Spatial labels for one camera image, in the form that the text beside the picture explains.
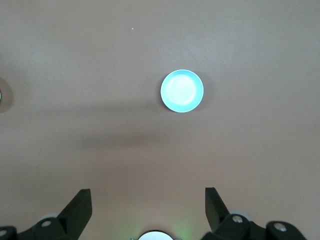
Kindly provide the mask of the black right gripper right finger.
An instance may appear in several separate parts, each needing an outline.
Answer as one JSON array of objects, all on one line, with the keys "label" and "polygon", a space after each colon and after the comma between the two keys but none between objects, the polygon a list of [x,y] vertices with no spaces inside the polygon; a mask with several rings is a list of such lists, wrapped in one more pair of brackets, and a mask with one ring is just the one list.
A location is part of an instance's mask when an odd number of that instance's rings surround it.
[{"label": "black right gripper right finger", "polygon": [[202,240],[265,240],[266,229],[255,224],[244,212],[226,207],[214,187],[205,189],[205,215],[210,226]]}]

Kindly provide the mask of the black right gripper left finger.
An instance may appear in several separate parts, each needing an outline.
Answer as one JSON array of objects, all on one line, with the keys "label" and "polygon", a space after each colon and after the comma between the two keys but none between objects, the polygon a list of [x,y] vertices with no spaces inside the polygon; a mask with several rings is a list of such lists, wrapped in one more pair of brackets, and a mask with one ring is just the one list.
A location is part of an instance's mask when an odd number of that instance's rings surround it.
[{"label": "black right gripper left finger", "polygon": [[77,240],[92,216],[90,189],[81,189],[57,217],[47,217],[17,235],[18,240]]}]

